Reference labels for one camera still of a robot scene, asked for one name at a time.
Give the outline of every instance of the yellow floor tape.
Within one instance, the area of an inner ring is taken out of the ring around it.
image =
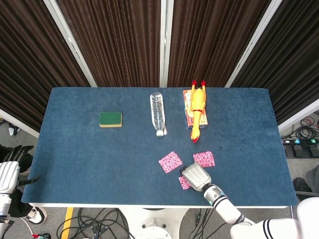
[[[73,215],[73,208],[68,208],[66,210],[66,214],[65,214],[65,220],[68,220],[68,221],[64,223],[63,230],[65,230],[66,228],[69,228],[71,226],[72,220],[69,220],[69,219],[72,218],[72,215]],[[67,229],[63,232],[62,239],[69,238],[69,231],[70,231],[70,229]]]

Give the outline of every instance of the person's foot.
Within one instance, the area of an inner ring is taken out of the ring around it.
[[[30,223],[34,225],[42,225],[45,223],[48,215],[44,208],[33,207],[28,215],[26,215],[25,219],[27,219]]]
[[[293,185],[294,185],[295,191],[308,192],[308,193],[313,192],[303,178],[295,178],[293,181]],[[313,197],[313,196],[302,195],[302,194],[296,194],[296,195],[300,201]]]

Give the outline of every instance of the rubber chicken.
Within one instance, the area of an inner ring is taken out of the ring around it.
[[[206,104],[206,91],[205,86],[206,82],[201,82],[201,88],[195,90],[196,81],[193,80],[191,86],[191,94],[190,94],[190,111],[194,116],[193,129],[191,131],[190,138],[196,143],[199,139],[200,131],[199,131],[199,121],[201,113],[205,110]]]

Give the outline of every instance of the pink patterned cloth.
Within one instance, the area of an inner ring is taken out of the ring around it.
[[[215,166],[213,153],[210,151],[193,154],[194,161],[202,167],[213,167]]]
[[[178,179],[183,190],[187,190],[191,188],[191,185],[189,184],[189,182],[186,180],[184,176],[181,176]]]
[[[164,158],[162,158],[159,161],[159,164],[161,165],[165,173],[169,173],[177,167],[181,166],[183,162],[181,161],[179,156],[173,151]]]

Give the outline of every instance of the curtain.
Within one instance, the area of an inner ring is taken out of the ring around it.
[[[39,131],[53,87],[89,84],[43,1],[0,9],[0,109]]]
[[[175,0],[169,87],[224,87],[270,0]]]
[[[319,1],[284,0],[232,87],[269,89],[278,124],[319,99]]]
[[[160,0],[57,2],[98,86],[159,86]]]

